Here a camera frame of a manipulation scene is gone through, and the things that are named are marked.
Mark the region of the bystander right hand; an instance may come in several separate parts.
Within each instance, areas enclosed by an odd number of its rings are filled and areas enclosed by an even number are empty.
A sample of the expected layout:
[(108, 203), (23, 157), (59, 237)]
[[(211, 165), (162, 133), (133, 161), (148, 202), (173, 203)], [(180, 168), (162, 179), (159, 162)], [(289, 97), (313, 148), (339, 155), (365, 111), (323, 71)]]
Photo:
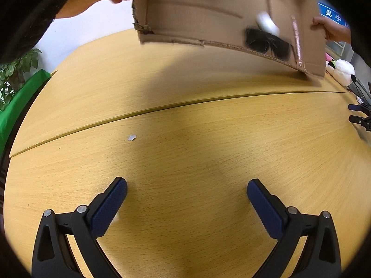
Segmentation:
[(325, 38), (328, 41), (343, 41), (348, 44), (351, 44), (352, 42), (351, 29), (338, 24), (327, 17), (315, 16), (312, 19), (311, 28), (323, 29), (325, 32)]

